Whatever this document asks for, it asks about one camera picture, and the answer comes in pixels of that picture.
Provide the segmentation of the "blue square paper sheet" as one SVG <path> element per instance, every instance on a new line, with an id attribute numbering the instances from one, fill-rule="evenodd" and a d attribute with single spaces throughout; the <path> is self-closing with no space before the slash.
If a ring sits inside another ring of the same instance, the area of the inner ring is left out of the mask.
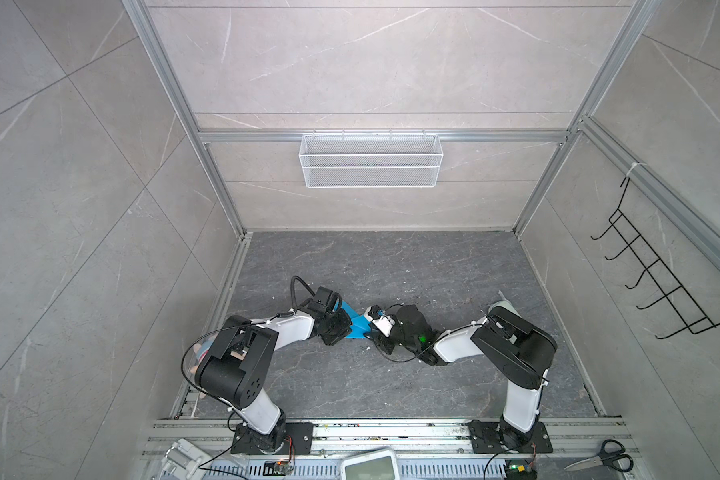
<path id="1" fill-rule="evenodd" d="M 366 339 L 365 334 L 371 331 L 370 322 L 364 315 L 357 313 L 347 302 L 343 302 L 341 309 L 350 317 L 351 331 L 347 339 Z"/>

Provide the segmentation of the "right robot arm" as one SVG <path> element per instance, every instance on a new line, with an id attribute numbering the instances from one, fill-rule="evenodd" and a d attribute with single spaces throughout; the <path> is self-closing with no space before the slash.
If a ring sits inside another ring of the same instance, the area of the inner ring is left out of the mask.
<path id="1" fill-rule="evenodd" d="M 557 343 L 546 331 L 520 317 L 511 302 L 498 301 L 481 319 L 440 333 L 414 305 L 373 305 L 366 309 L 364 318 L 370 328 L 364 336 L 387 359 L 397 346 L 411 352 L 414 360 L 435 367 L 486 357 L 507 379 L 498 426 L 500 441 L 508 449 L 519 449 L 530 441 Z"/>

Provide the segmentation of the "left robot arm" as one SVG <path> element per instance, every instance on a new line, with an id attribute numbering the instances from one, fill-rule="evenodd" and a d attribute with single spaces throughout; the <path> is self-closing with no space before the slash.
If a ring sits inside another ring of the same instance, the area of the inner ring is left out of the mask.
<path id="1" fill-rule="evenodd" d="M 351 333 L 338 292 L 320 287 L 308 293 L 303 301 L 294 299 L 288 311 L 266 319 L 230 316 L 182 358 L 193 388 L 230 407 L 252 433 L 276 443 L 285 435 L 286 415 L 264 389 L 274 353 L 314 337 L 331 346 Z"/>

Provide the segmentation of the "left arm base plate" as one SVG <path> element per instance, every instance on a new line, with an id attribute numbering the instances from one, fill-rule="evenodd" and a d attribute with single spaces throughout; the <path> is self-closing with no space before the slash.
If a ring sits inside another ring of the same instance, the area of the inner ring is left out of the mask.
<path id="1" fill-rule="evenodd" d="M 267 435 L 248 426 L 235 429 L 231 452 L 234 454 L 309 455 L 312 450 L 315 425 L 309 422 L 286 422 L 276 425 Z"/>

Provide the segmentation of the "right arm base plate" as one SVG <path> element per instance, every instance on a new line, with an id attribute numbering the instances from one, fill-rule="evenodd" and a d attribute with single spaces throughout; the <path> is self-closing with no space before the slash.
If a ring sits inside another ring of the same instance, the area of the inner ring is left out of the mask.
<path id="1" fill-rule="evenodd" d="M 546 426 L 540 421 L 536 422 L 528 432 L 521 432 L 503 420 L 471 420 L 466 427 L 475 454 L 553 452 Z"/>

